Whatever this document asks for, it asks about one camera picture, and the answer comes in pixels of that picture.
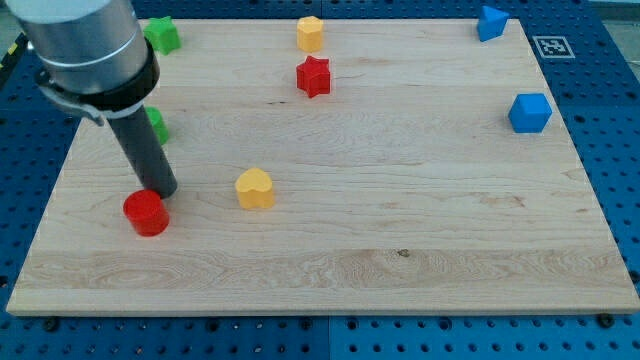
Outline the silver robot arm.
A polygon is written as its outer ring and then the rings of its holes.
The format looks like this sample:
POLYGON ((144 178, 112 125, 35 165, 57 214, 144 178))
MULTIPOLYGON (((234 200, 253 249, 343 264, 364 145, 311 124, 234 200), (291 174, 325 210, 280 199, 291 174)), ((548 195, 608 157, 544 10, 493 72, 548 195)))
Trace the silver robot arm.
POLYGON ((36 75, 56 107, 102 124, 143 106, 159 65, 129 0, 7 0, 43 64, 36 75))

